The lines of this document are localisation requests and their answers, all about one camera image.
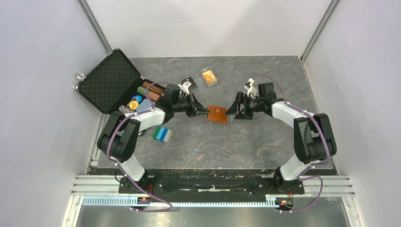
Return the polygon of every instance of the round blue object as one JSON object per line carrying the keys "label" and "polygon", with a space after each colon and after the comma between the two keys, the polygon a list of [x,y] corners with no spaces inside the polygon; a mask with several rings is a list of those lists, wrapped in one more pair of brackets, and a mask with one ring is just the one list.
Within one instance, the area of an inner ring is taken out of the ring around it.
{"label": "round blue object", "polygon": [[141,96],[134,96],[134,99],[135,99],[138,103],[142,102],[142,97],[141,97]]}

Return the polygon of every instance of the white cable clip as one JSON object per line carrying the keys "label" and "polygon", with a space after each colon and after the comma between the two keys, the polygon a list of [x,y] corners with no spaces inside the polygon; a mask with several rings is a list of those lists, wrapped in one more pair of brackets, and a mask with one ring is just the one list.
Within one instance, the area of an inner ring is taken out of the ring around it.
{"label": "white cable clip", "polygon": [[253,83],[255,82],[254,79],[249,78],[248,82],[244,84],[244,88],[246,89],[246,94],[249,95],[252,93],[253,97],[256,96],[258,90],[256,88],[253,87]]}
{"label": "white cable clip", "polygon": [[186,94],[189,95],[189,87],[191,86],[191,84],[192,84],[191,82],[186,81],[186,82],[184,82],[182,85],[179,84],[178,86],[181,88],[181,90],[182,90],[183,92],[185,92]]}

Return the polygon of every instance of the open case lid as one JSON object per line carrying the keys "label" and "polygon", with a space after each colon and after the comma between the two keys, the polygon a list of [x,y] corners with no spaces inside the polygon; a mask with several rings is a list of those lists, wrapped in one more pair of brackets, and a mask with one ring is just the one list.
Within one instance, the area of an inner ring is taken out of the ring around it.
{"label": "open case lid", "polygon": [[139,71],[120,49],[114,49],[75,89],[104,114],[127,104],[143,83]]}

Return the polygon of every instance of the yellow round object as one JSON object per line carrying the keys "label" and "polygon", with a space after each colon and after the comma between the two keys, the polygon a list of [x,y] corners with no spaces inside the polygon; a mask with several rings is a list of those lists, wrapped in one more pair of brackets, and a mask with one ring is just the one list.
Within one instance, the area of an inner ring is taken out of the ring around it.
{"label": "yellow round object", "polygon": [[130,109],[135,110],[139,106],[139,103],[134,100],[134,101],[130,102],[129,106],[130,106]]}

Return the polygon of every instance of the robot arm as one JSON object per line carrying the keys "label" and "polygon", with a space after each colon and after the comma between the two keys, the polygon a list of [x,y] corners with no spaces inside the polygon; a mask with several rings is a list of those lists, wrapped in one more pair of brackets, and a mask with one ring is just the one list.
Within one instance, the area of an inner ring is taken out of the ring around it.
{"label": "robot arm", "polygon": [[[253,94],[257,89],[252,86],[254,80],[249,79],[245,84],[247,94],[237,93],[233,105],[227,110],[226,115],[235,114],[235,119],[251,120],[254,112],[264,112],[277,118],[294,129],[295,154],[275,173],[277,188],[296,181],[298,176],[312,164],[327,159],[323,142],[319,137],[315,125],[309,117],[288,106],[283,98],[277,98],[272,83],[258,84],[259,96]],[[337,147],[330,125],[329,117],[324,113],[309,113],[322,130],[329,148],[330,156],[336,154]]]}
{"label": "robot arm", "polygon": [[[185,112],[188,117],[209,113],[209,110],[196,100],[193,93],[189,92],[190,85],[190,82],[185,82],[183,85],[167,85],[164,96],[158,99],[155,108],[131,117],[114,138],[110,157],[116,160],[134,181],[139,181],[145,173],[145,169],[134,155],[140,132],[168,122],[176,112]],[[124,115],[115,111],[110,114],[102,134],[97,140],[97,147],[105,154],[113,132],[128,115],[132,115],[132,113]]]}

